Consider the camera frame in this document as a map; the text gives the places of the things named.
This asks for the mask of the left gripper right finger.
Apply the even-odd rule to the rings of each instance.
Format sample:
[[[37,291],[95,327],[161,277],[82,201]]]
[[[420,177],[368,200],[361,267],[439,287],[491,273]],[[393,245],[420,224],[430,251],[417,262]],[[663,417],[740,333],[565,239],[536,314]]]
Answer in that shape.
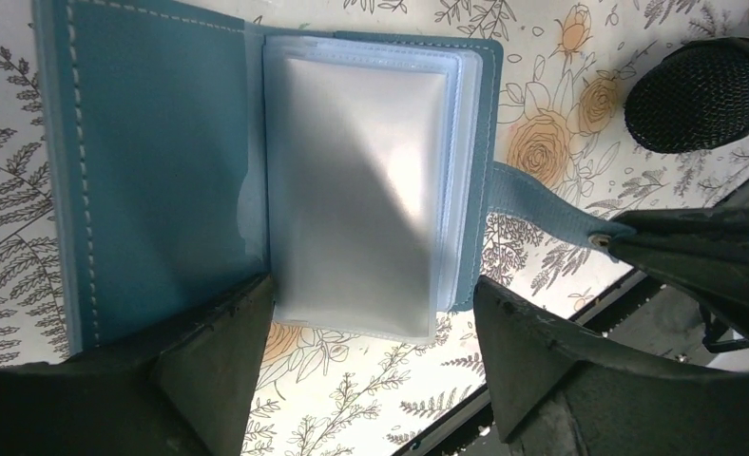
[[[514,455],[749,455],[749,372],[611,341],[480,277],[473,314]]]

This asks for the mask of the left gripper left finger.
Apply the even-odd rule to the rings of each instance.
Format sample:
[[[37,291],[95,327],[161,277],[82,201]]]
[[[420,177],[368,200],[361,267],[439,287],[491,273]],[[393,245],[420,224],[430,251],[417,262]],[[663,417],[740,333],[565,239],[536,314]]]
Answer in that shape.
[[[51,365],[0,369],[0,455],[237,455],[271,326],[257,275]]]

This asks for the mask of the blue card holder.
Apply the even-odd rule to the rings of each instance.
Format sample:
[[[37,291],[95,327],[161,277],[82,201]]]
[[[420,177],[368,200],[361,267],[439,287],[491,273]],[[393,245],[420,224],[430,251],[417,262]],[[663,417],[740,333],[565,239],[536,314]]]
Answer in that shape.
[[[72,352],[271,269],[263,47],[177,1],[32,7]]]

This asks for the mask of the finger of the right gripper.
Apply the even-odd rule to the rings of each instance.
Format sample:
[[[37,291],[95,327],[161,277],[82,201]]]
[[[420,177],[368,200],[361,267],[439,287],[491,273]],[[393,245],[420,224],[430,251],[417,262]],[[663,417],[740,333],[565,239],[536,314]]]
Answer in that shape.
[[[749,207],[629,211],[607,251],[695,299],[749,342]]]

